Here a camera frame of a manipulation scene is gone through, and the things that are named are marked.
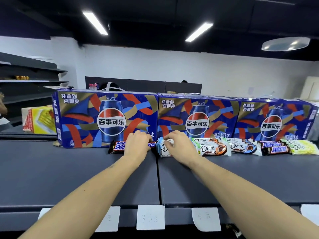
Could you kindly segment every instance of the yellow and red package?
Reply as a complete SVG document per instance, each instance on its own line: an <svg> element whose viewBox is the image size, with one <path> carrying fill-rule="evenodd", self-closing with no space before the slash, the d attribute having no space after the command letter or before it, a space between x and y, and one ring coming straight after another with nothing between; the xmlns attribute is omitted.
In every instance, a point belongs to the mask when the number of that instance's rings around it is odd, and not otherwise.
<svg viewBox="0 0 319 239"><path fill-rule="evenodd" d="M56 134L52 105L21 109L22 129L34 134Z"/></svg>

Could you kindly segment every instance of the human hand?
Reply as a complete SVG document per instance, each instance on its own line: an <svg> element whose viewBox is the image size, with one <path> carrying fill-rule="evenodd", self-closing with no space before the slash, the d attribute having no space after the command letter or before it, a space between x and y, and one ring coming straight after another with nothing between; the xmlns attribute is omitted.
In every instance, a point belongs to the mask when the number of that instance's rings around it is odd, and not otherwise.
<svg viewBox="0 0 319 239"><path fill-rule="evenodd" d="M135 133L130 133L125 142L124 156L130 160L137 162L137 166L143 162L147 151L151 148L148 143L152 141L152 137L145 132L137 130Z"/></svg>
<svg viewBox="0 0 319 239"><path fill-rule="evenodd" d="M164 140L169 138L174 140L174 146L172 146L169 141L164 141L169 153L178 162L189 167L191 162L199 156L192 141L185 133L180 131L170 132L168 135L163 137Z"/></svg>

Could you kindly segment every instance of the canned drink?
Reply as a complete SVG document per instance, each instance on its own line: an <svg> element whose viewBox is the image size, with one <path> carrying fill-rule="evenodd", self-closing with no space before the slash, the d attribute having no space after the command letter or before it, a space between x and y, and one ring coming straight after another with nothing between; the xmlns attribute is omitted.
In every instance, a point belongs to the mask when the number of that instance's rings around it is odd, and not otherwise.
<svg viewBox="0 0 319 239"><path fill-rule="evenodd" d="M262 141L275 141L276 135L281 130L282 127L282 114L283 109L275 108L269 109L266 119L262 122L260 126Z"/></svg>
<svg viewBox="0 0 319 239"><path fill-rule="evenodd" d="M121 102L116 101L114 97L101 101L97 123L101 130L102 142L123 141L126 119Z"/></svg>
<svg viewBox="0 0 319 239"><path fill-rule="evenodd" d="M209 106L194 105L190 111L190 116L186 120L187 136L192 138L203 138L209 126Z"/></svg>

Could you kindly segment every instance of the human arm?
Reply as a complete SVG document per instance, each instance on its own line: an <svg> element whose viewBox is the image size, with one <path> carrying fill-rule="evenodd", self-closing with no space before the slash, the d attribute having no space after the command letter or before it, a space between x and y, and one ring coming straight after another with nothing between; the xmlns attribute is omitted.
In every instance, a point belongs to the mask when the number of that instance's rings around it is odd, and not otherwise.
<svg viewBox="0 0 319 239"><path fill-rule="evenodd" d="M0 92L0 114L7 114L8 109L5 107L5 105L2 102L3 98L4 98L4 95Z"/></svg>
<svg viewBox="0 0 319 239"><path fill-rule="evenodd" d="M105 217L129 176L145 159L150 135L136 131L117 162L75 189L19 239L88 239Z"/></svg>
<svg viewBox="0 0 319 239"><path fill-rule="evenodd" d="M315 239L319 227L265 190L197 154L182 132L164 139L170 154L188 166L213 193L247 239Z"/></svg>

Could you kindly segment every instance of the price tag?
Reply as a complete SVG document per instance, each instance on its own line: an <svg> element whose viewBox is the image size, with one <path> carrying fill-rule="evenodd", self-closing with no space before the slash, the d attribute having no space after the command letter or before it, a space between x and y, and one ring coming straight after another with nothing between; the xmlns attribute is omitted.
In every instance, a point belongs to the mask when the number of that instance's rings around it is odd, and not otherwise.
<svg viewBox="0 0 319 239"><path fill-rule="evenodd" d="M217 208L192 208L192 217L200 231L221 231Z"/></svg>
<svg viewBox="0 0 319 239"><path fill-rule="evenodd" d="M319 205L301 205L301 214L319 226Z"/></svg>
<svg viewBox="0 0 319 239"><path fill-rule="evenodd" d="M95 232L117 231L120 211L120 206L111 206Z"/></svg>
<svg viewBox="0 0 319 239"><path fill-rule="evenodd" d="M51 208L42 208L40 211L40 214L38 216L38 220L45 214L47 213Z"/></svg>
<svg viewBox="0 0 319 239"><path fill-rule="evenodd" d="M137 230L164 230L165 206L139 205L136 222Z"/></svg>

